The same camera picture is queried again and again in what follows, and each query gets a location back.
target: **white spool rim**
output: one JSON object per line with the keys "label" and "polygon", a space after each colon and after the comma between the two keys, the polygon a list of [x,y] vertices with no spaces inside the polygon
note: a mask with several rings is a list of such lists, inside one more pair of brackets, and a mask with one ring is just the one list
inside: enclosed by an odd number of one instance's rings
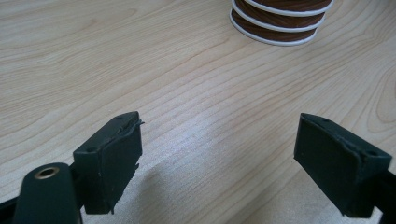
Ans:
{"label": "white spool rim", "polygon": [[244,18],[247,21],[250,21],[251,23],[258,25],[262,28],[268,29],[268,30],[273,30],[273,31],[279,31],[279,32],[285,32],[285,33],[299,33],[299,32],[304,32],[304,31],[309,31],[313,30],[315,28],[318,28],[323,22],[325,16],[323,15],[322,19],[318,21],[315,24],[305,26],[305,27],[299,27],[299,28],[287,28],[287,27],[281,27],[281,26],[274,26],[269,23],[265,23],[262,21],[258,21],[252,17],[249,17],[247,14],[245,14],[235,3],[235,0],[233,0],[233,9],[238,13],[242,18]]}
{"label": "white spool rim", "polygon": [[323,7],[321,9],[317,9],[317,10],[311,10],[311,11],[289,11],[289,10],[282,10],[282,9],[277,9],[274,7],[268,7],[262,4],[259,4],[253,0],[245,0],[247,3],[251,4],[252,6],[259,8],[261,10],[267,11],[267,12],[272,12],[278,15],[282,15],[282,16],[292,16],[292,17],[307,17],[307,16],[315,16],[318,15],[320,13],[323,13],[325,11],[327,11],[330,7],[332,7],[332,3],[334,2],[334,0],[332,0],[330,2],[329,5],[327,5],[326,7]]}
{"label": "white spool rim", "polygon": [[254,40],[260,41],[260,42],[265,43],[265,44],[270,44],[270,45],[275,45],[275,46],[282,46],[282,47],[297,46],[297,45],[305,44],[306,42],[312,40],[312,39],[315,37],[315,35],[317,34],[317,31],[315,31],[311,36],[309,36],[309,37],[307,37],[307,38],[305,38],[305,39],[295,40],[295,41],[290,41],[290,42],[265,39],[265,38],[262,38],[262,37],[260,37],[260,36],[251,34],[251,33],[249,33],[248,31],[244,30],[241,26],[239,26],[239,25],[233,20],[232,12],[233,12],[233,10],[231,9],[231,11],[230,11],[230,20],[231,20],[231,23],[233,24],[233,26],[234,26],[239,32],[241,32],[242,34],[244,34],[244,35],[246,35],[246,36],[248,36],[248,37],[250,37],[250,38],[252,38],[252,39],[254,39]]}

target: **wood grain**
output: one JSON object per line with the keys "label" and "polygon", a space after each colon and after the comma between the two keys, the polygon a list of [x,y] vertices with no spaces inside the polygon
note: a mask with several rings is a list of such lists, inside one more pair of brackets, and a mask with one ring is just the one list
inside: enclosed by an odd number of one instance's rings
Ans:
{"label": "wood grain", "polygon": [[[0,201],[138,110],[144,155],[85,223],[377,223],[342,217],[293,160],[302,112],[396,156],[396,3],[335,1],[315,39],[245,37],[230,1],[2,1]],[[395,173],[393,163],[390,170]]]}

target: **brown spool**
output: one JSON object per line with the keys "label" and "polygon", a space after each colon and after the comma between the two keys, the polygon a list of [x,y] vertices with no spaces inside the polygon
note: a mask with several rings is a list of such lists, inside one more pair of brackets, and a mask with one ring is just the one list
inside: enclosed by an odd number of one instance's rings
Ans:
{"label": "brown spool", "polygon": [[235,23],[238,24],[245,31],[268,40],[281,41],[281,42],[298,41],[308,38],[309,36],[313,35],[316,31],[316,29],[299,32],[299,33],[285,33],[285,32],[273,31],[262,28],[258,25],[255,25],[245,20],[238,13],[236,13],[235,10],[232,11],[231,16],[233,17]]}
{"label": "brown spool", "polygon": [[243,11],[247,16],[256,19],[257,21],[271,24],[277,27],[285,28],[303,28],[310,25],[317,24],[324,16],[324,12],[315,16],[309,17],[290,17],[277,15],[271,12],[260,10],[245,0],[235,0],[236,6]]}
{"label": "brown spool", "polygon": [[287,11],[313,11],[328,6],[332,0],[252,0],[260,5]]}

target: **light wood surface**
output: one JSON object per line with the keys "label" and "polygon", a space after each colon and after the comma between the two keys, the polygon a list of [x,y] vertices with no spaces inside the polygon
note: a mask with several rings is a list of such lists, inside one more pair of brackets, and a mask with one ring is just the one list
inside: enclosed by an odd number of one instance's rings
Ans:
{"label": "light wood surface", "polygon": [[0,201],[137,110],[140,168],[116,214],[85,223],[377,223],[377,210],[342,217],[293,147],[305,112],[396,156],[396,2],[335,0],[315,39],[289,48],[240,34],[230,9],[1,1]]}

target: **black clamp jaw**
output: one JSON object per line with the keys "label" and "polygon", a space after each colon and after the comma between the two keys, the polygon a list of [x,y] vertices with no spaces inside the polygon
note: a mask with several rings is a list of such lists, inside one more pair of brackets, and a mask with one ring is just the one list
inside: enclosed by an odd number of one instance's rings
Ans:
{"label": "black clamp jaw", "polygon": [[294,159],[343,215],[370,217],[376,206],[383,212],[380,223],[396,223],[391,158],[328,119],[300,116]]}
{"label": "black clamp jaw", "polygon": [[23,179],[18,198],[0,204],[0,223],[82,223],[114,206],[142,155],[138,112],[116,116],[73,153],[74,163],[51,163]]}

